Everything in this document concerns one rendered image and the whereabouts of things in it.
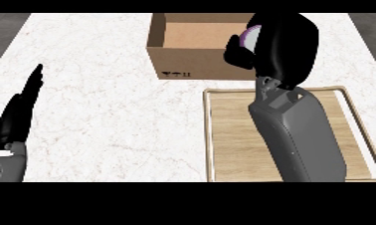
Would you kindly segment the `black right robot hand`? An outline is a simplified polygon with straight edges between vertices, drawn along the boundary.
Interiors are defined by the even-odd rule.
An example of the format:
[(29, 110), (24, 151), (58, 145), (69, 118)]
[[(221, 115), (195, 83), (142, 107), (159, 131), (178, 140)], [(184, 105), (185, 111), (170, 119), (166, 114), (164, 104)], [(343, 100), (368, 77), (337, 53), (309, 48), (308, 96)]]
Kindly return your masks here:
[(315, 60), (318, 29), (299, 13), (254, 13), (246, 28), (260, 26), (253, 50), (240, 46), (231, 35), (222, 53), (223, 61), (257, 77), (279, 81), (278, 87), (291, 91), (305, 81)]

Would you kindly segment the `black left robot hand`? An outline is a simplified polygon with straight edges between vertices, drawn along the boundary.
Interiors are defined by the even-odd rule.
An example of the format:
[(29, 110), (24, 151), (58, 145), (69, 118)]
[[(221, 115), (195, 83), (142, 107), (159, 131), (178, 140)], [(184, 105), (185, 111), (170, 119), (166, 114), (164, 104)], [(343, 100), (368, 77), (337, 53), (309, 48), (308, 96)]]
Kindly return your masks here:
[(26, 141), (32, 109), (41, 86), (42, 65), (38, 65), (29, 75), (21, 92), (11, 97), (0, 115), (0, 150), (8, 150), (14, 141)]

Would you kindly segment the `purple-rimmed can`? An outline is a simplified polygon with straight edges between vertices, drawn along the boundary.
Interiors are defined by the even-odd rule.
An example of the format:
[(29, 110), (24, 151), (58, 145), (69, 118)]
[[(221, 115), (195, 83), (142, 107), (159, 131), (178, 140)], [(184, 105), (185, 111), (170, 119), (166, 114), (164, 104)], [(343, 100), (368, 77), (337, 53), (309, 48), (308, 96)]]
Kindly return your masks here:
[(254, 25), (249, 27), (238, 35), (238, 46), (246, 50), (253, 51), (260, 26)]

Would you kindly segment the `brown cardboard box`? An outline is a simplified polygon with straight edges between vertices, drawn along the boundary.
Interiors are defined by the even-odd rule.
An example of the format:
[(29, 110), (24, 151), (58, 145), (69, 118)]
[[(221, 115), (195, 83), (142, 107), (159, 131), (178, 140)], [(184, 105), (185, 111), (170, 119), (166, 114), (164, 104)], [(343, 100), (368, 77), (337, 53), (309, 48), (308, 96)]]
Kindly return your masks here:
[(222, 59), (228, 38), (251, 13), (154, 13), (147, 52), (160, 80), (250, 81), (254, 71)]

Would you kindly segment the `pale wooden tray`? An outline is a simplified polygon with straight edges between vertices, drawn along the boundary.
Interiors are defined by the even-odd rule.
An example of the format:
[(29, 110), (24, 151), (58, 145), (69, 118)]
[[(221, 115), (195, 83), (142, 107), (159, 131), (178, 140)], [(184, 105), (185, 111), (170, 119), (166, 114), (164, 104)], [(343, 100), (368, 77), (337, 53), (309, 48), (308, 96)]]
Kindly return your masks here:
[[(309, 90), (324, 107), (349, 182), (376, 182), (376, 144), (343, 87)], [(209, 182), (278, 182), (275, 164), (247, 113), (254, 91), (203, 91), (204, 170)]]

